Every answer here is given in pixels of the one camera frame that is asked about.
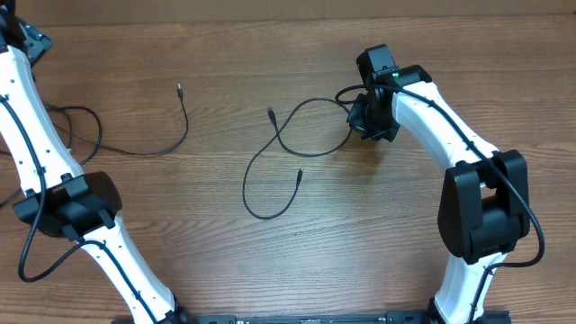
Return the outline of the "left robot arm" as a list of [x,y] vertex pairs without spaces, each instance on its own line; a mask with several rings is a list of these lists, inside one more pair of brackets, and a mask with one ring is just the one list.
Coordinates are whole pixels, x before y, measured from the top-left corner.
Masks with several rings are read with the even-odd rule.
[[[192,322],[132,242],[112,179],[105,172],[86,173],[57,133],[32,73],[50,45],[48,37],[16,16],[13,1],[1,3],[1,133],[24,196],[13,210],[31,226],[17,269],[20,279],[38,282],[83,249],[124,299],[132,322]],[[74,245],[42,273],[27,275],[25,265],[37,232]]]

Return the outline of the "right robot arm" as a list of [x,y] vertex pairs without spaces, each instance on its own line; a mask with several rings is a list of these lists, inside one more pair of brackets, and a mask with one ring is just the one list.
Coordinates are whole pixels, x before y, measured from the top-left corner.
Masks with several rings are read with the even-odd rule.
[[530,229],[527,162],[479,137],[446,103],[421,66],[398,67],[386,45],[356,59],[364,93],[347,122],[365,140],[395,139],[408,130],[444,175],[437,214],[449,252],[440,289],[426,310],[390,311],[390,323],[509,323],[486,311],[492,277]]

